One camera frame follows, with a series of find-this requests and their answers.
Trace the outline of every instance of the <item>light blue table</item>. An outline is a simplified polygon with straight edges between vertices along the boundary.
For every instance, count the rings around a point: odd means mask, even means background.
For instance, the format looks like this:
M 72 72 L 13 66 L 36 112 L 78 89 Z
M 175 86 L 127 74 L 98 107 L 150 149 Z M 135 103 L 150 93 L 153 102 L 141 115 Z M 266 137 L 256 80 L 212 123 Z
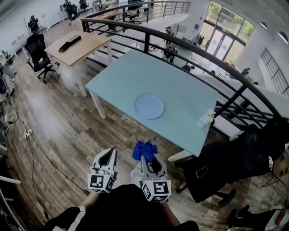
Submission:
M 197 121 L 215 107 L 218 95 L 186 72 L 135 50 L 114 61 L 86 88 L 103 119 L 106 116 L 98 96 L 187 151 L 177 153 L 169 161 L 192 154 L 199 156 L 207 131 L 199 128 Z M 163 100 L 165 110 L 159 118 L 146 120 L 136 113 L 135 99 L 144 93 L 151 93 Z

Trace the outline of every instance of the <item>blue plate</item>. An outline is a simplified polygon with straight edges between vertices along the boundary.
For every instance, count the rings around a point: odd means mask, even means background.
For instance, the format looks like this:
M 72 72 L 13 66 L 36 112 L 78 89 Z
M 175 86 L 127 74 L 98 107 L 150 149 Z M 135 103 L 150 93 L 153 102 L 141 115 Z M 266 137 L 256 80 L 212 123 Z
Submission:
M 160 117 L 164 111 L 164 103 L 157 96 L 142 94 L 135 100 L 135 111 L 147 120 Z

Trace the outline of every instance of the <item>power outlet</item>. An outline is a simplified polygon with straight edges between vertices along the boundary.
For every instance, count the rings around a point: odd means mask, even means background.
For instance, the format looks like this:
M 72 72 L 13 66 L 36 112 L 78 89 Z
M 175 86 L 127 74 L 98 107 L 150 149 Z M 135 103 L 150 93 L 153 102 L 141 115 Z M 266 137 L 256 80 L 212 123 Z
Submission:
M 32 135 L 32 130 L 31 129 L 29 129 L 26 133 L 25 133 L 25 135 L 24 135 L 24 137 L 27 139 L 29 136 L 31 136 Z

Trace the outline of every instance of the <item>blue object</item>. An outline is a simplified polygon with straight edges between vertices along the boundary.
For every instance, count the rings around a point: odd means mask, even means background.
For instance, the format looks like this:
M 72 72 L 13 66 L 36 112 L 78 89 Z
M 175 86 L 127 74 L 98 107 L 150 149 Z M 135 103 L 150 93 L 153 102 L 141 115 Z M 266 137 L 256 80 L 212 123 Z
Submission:
M 135 111 L 147 120 L 160 117 L 164 111 L 163 101 L 151 94 L 142 94 L 135 99 Z
M 154 153 L 158 153 L 158 147 L 156 145 L 152 145 L 151 140 L 146 143 L 138 141 L 135 145 L 134 152 L 132 153 L 132 158 L 140 161 L 141 156 L 144 155 L 147 162 L 151 163 L 154 158 Z
M 97 74 L 86 88 L 197 157 L 207 137 L 197 121 L 215 108 L 219 97 L 217 91 L 188 73 L 135 50 Z M 165 104 L 163 114 L 155 120 L 144 119 L 135 111 L 135 99 L 145 93 L 161 98 Z

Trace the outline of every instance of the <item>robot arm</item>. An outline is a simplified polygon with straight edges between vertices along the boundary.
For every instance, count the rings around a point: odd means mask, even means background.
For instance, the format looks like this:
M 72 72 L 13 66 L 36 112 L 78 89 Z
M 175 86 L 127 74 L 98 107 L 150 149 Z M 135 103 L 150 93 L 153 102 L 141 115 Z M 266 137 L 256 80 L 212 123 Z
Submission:
M 172 194 L 171 181 L 167 180 L 167 166 L 154 154 L 149 165 L 145 157 L 141 157 L 141 171 L 143 173 L 142 187 L 148 201 L 166 201 Z
M 88 188 L 99 193 L 110 193 L 117 179 L 114 167 L 117 162 L 117 149 L 109 148 L 95 156 L 88 174 Z

